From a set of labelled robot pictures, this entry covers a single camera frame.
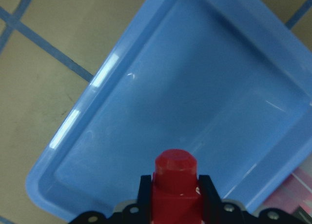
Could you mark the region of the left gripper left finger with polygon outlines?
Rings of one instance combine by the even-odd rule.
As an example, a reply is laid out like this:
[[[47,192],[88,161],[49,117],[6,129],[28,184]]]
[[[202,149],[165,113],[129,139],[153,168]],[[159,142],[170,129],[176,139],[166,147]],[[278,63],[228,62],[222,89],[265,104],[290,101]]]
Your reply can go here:
[[[137,195],[137,204],[139,210],[144,214],[151,213],[152,198],[152,177],[151,175],[142,175],[140,177],[139,190]]]

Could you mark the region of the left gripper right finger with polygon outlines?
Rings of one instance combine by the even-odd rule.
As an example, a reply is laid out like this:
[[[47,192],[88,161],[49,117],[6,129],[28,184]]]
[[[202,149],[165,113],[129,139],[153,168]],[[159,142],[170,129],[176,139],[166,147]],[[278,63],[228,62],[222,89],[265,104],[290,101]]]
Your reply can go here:
[[[221,198],[209,175],[199,175],[200,193],[203,200],[203,214],[219,214]]]

